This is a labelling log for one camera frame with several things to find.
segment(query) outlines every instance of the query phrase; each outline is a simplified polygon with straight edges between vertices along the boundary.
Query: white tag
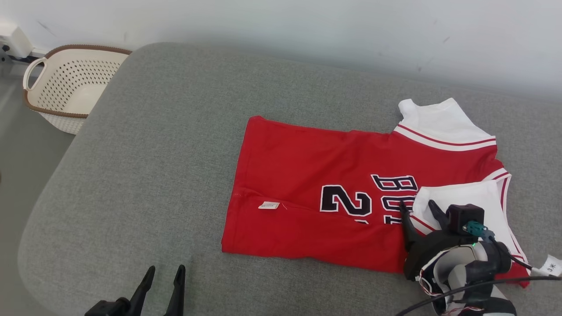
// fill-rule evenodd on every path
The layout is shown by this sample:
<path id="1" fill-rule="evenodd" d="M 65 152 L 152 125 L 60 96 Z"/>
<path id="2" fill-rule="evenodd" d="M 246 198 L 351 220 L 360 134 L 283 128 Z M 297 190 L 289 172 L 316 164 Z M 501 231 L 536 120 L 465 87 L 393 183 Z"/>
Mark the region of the white tag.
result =
<path id="1" fill-rule="evenodd" d="M 277 202 L 263 202 L 257 208 L 262 209 L 262 210 L 276 210 L 278 206 L 279 206 L 279 203 L 277 203 Z"/>
<path id="2" fill-rule="evenodd" d="M 549 255 L 541 270 L 558 277 L 562 274 L 562 261 Z"/>

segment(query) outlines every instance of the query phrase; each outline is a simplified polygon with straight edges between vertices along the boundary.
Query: black lettering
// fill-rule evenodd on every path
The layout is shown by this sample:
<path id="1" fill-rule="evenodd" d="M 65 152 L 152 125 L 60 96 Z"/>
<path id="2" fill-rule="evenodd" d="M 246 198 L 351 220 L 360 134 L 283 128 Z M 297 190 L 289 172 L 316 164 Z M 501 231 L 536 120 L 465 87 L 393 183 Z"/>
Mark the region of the black lettering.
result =
<path id="1" fill-rule="evenodd" d="M 342 186 L 334 184 L 322 186 L 322 194 L 320 198 L 321 212 L 337 212 L 339 203 L 336 197 L 343 205 L 345 211 L 353 216 L 367 216 L 371 214 L 372 205 L 371 197 L 365 192 L 355 192 L 355 201 L 359 202 L 359 206 L 355 206 L 351 201 L 346 190 Z"/>
<path id="2" fill-rule="evenodd" d="M 415 196 L 383 196 L 380 198 L 383 208 L 387 211 L 400 211 L 400 202 L 404 202 L 408 211 L 412 210 Z"/>
<path id="3" fill-rule="evenodd" d="M 411 175 L 402 177 L 383 178 L 378 174 L 372 174 L 371 177 L 381 191 L 417 191 L 418 185 Z"/>
<path id="4" fill-rule="evenodd" d="M 399 218 L 399 217 L 391 216 L 391 215 L 385 215 L 384 216 L 384 223 L 385 224 L 401 224 L 402 219 Z"/>

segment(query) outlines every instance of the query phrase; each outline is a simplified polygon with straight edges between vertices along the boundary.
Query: brown basket rim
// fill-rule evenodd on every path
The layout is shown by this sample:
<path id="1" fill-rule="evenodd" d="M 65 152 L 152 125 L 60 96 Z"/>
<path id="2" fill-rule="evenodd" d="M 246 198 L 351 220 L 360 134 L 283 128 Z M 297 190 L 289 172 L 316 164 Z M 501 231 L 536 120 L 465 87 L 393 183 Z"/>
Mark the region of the brown basket rim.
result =
<path id="1" fill-rule="evenodd" d="M 109 46 L 100 46 L 100 45 L 64 45 L 64 46 L 60 46 L 57 47 L 55 49 L 53 49 L 52 51 L 48 52 L 45 54 L 45 58 L 49 59 L 49 57 L 53 56 L 54 54 L 61 52 L 61 51 L 65 51 L 68 49 L 91 49 L 94 51 L 106 51 L 106 52 L 113 52 L 113 53 L 121 53 L 121 54 L 125 54 L 125 55 L 130 55 L 132 53 L 132 51 L 128 51 L 127 49 L 122 49 L 122 48 L 115 48 L 115 47 L 109 47 Z M 57 116 L 64 116 L 66 118 L 76 118 L 76 119 L 85 119 L 88 117 L 88 114 L 75 114 L 75 113 L 66 113 L 66 112 L 59 112 L 59 111 L 53 111 L 53 110 L 48 110 L 48 109 L 42 109 L 40 107 L 31 105 L 31 103 L 29 103 L 29 99 L 28 99 L 28 91 L 24 89 L 24 101 L 25 101 L 25 105 L 27 105 L 28 108 L 32 109 L 33 111 L 36 112 L 41 112 L 41 113 L 46 113 L 46 114 L 51 114 L 51 115 L 57 115 Z"/>

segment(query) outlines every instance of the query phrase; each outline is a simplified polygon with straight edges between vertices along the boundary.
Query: white basket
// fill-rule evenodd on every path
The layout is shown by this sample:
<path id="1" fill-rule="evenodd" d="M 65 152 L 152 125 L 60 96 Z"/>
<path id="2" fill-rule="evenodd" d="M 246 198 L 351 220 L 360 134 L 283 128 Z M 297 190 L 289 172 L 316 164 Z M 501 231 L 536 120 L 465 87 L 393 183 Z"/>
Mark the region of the white basket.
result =
<path id="1" fill-rule="evenodd" d="M 91 45 L 56 48 L 32 62 L 24 75 L 24 100 L 56 128 L 77 134 L 107 83 L 130 51 Z M 29 87 L 31 71 L 43 71 Z"/>

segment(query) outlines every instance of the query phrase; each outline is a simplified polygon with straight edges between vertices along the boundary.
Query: gray floor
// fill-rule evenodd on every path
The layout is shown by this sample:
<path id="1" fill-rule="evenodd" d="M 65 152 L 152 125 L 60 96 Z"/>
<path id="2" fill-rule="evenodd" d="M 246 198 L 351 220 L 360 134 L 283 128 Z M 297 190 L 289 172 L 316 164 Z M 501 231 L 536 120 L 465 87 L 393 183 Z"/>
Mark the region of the gray floor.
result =
<path id="1" fill-rule="evenodd" d="M 23 105 L 20 78 L 1 77 L 0 314 L 54 316 L 24 288 L 17 248 L 33 205 L 74 136 Z"/>

